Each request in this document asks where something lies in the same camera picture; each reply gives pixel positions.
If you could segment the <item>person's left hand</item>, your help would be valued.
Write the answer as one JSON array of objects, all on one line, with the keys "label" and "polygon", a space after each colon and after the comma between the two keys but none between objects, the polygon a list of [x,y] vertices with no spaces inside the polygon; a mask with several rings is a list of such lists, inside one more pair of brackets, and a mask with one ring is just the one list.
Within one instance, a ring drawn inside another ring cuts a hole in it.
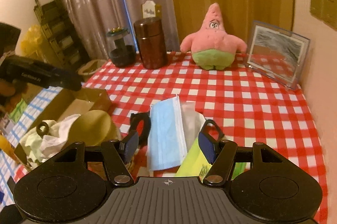
[{"label": "person's left hand", "polygon": [[1,104],[1,114],[12,112],[22,99],[22,94],[27,92],[27,83],[15,81],[7,82],[1,79],[1,97],[5,98],[5,102]]}]

